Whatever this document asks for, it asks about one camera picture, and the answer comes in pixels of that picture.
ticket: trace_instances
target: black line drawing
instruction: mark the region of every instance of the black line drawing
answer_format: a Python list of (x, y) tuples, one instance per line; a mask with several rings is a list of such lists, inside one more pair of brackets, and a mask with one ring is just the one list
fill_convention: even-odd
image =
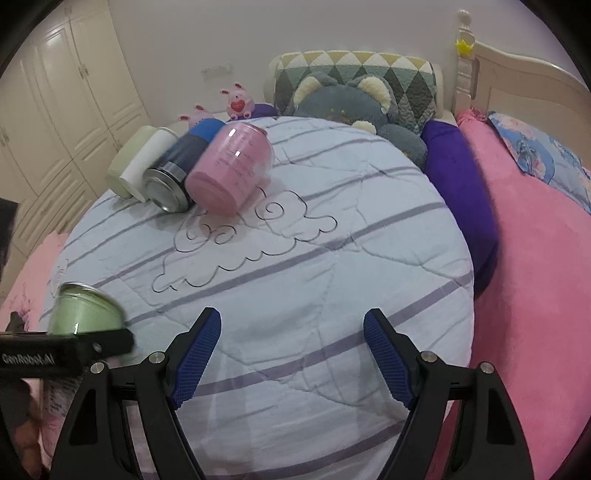
[[(204, 287), (219, 271), (233, 272), (247, 262), (286, 255), (298, 243), (313, 242), (338, 227), (333, 216), (310, 216), (307, 203), (292, 190), (267, 195), (259, 187), (255, 195), (250, 207), (230, 221), (205, 210), (184, 220), (174, 236), (174, 251), (163, 258), (161, 273), (152, 281), (153, 292), (178, 291), (182, 284)], [(187, 261), (188, 254), (200, 255), (199, 269)], [(191, 271), (179, 268), (182, 262)]]

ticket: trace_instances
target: pink cup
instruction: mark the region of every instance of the pink cup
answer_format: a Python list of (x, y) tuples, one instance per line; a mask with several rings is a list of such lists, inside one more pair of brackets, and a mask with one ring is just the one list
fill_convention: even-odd
[(212, 213), (234, 215), (271, 169), (267, 132), (232, 122), (223, 127), (185, 179), (185, 189)]

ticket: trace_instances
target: striped comforter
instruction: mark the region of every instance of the striped comforter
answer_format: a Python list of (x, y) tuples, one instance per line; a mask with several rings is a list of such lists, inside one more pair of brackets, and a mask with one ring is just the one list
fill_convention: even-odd
[[(363, 341), (379, 307), (418, 349), (466, 365), (472, 265), (452, 214), (388, 141), (304, 118), (255, 120), (275, 150), (271, 182), (231, 221), (169, 215), (105, 193), (54, 267), (125, 307), (136, 362), (163, 350), (206, 306), (222, 337), (178, 411), (214, 480), (374, 480), (406, 410)], [(144, 478), (157, 478), (130, 408)]]

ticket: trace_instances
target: bedpost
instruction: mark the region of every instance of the bedpost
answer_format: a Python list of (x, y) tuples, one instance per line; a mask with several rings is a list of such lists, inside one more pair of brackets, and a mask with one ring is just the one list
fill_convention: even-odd
[(467, 10), (460, 10), (457, 17), (460, 25), (457, 29), (457, 79), (453, 107), (453, 115), (456, 118), (461, 112), (469, 110), (472, 103), (472, 47), (476, 41), (470, 30), (472, 16)]

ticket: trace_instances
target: wall light switch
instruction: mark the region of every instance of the wall light switch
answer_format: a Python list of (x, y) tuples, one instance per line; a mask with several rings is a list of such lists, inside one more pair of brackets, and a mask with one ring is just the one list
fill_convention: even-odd
[(217, 65), (215, 67), (209, 67), (201, 71), (205, 81), (211, 80), (217, 77), (223, 77), (232, 73), (232, 64), (225, 63), (223, 65)]

